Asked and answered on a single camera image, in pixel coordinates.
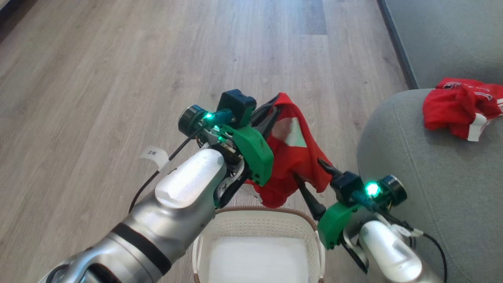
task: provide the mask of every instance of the red cloth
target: red cloth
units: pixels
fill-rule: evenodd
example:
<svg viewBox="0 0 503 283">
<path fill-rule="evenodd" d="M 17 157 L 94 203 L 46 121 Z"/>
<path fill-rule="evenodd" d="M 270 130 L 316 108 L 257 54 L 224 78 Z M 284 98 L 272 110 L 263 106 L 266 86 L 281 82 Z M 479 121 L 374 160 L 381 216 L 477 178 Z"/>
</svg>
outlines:
<svg viewBox="0 0 503 283">
<path fill-rule="evenodd" d="M 318 164 L 322 158 L 329 162 L 309 131 L 304 116 L 286 93 L 279 93 L 274 106 L 283 106 L 278 121 L 267 138 L 274 153 L 272 176 L 264 187 L 253 184 L 266 207 L 280 207 L 297 189 L 293 173 L 311 183 L 318 193 L 325 191 L 331 180 Z"/>
<path fill-rule="evenodd" d="M 476 142 L 489 121 L 502 115 L 502 108 L 503 86 L 445 78 L 426 97 L 423 115 L 427 129 L 448 128 Z"/>
</svg>

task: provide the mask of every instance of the basket rim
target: basket rim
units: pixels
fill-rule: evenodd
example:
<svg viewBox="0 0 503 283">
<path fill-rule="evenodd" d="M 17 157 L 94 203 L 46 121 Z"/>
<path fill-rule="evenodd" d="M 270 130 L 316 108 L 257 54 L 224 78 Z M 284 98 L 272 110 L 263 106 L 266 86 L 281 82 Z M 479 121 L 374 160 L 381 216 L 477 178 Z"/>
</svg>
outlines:
<svg viewBox="0 0 503 283">
<path fill-rule="evenodd" d="M 245 206 L 244 205 L 244 206 L 233 206 L 233 207 L 218 209 L 215 214 L 217 215 L 219 213 L 224 213 L 224 212 L 229 212 L 229 211 L 243 211 L 243 210 L 270 211 L 270 212 L 294 214 L 294 215 L 297 215 L 297 216 L 304 218 L 304 220 L 306 220 L 311 225 L 311 228 L 313 228 L 313 231 L 318 231 L 318 227 L 317 227 L 316 223 L 314 222 L 314 219 L 310 218 L 307 214 L 303 213 L 302 211 L 298 211 L 298 210 L 291 209 L 291 208 L 267 208 L 267 207 L 261 207 L 261 206 Z"/>
</svg>

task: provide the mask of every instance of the crumpled red clothing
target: crumpled red clothing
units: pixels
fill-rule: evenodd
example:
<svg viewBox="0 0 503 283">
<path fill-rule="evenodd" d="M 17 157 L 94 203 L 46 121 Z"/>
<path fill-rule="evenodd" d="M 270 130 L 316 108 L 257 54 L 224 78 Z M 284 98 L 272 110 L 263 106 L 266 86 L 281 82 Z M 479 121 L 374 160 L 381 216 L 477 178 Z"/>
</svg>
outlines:
<svg viewBox="0 0 503 283">
<path fill-rule="evenodd" d="M 263 187 L 253 184 L 262 204 L 270 208 L 283 205 L 298 189 L 294 173 L 313 185 L 318 193 L 325 191 L 331 180 L 331 175 L 317 162 L 318 158 L 329 161 L 312 137 L 304 116 L 286 93 L 278 95 L 273 107 L 281 105 L 283 110 L 267 138 L 274 154 L 273 172 Z"/>
<path fill-rule="evenodd" d="M 477 142 L 485 126 L 503 114 L 503 86 L 468 79 L 443 79 L 423 104 L 425 127 L 448 128 Z"/>
</svg>

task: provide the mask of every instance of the white basket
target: white basket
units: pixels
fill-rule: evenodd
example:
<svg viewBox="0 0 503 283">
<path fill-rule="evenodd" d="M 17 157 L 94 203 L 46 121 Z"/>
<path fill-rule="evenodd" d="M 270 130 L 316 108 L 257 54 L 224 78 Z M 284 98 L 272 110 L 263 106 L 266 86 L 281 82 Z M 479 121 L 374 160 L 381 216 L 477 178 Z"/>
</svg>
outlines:
<svg viewBox="0 0 503 283">
<path fill-rule="evenodd" d="M 243 238 L 243 241 L 245 239 L 257 238 L 261 239 L 260 241 L 296 241 L 297 243 L 303 243 L 305 244 L 303 254 L 307 255 L 305 260 L 302 259 L 303 266 L 307 266 L 308 270 L 306 283 L 323 282 L 325 248 L 319 240 L 314 221 L 299 211 L 283 208 L 268 209 L 264 207 L 233 207 L 219 210 L 215 219 L 210 222 L 203 233 L 194 241 L 192 267 L 196 283 L 210 282 L 209 273 L 214 272 L 210 271 L 210 265 L 216 264 L 215 262 L 210 263 L 210 257 L 216 244 L 219 244 L 223 239 L 239 241 L 238 238 L 225 237 L 240 237 Z M 290 261 L 292 261 L 291 258 L 286 258 L 284 261 L 280 260 L 277 262 L 284 264 L 283 268 L 285 268 L 285 262 Z"/>
</svg>

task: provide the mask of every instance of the gray upholstery fabric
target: gray upholstery fabric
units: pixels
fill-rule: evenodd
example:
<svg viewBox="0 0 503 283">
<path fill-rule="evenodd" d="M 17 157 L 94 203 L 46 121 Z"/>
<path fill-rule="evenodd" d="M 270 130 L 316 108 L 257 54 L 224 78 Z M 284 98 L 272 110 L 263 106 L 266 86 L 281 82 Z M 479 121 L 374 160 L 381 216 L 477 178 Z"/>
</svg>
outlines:
<svg viewBox="0 0 503 283">
<path fill-rule="evenodd" d="M 391 212 L 441 243 L 448 282 L 503 282 L 503 117 L 479 142 L 431 132 L 422 113 L 429 91 L 397 94 L 372 114 L 358 145 L 360 174 L 402 181 L 408 199 Z M 420 238 L 417 251 L 441 277 L 435 246 Z"/>
<path fill-rule="evenodd" d="M 444 77 L 503 84 L 502 0 L 383 0 L 419 88 Z"/>
</svg>

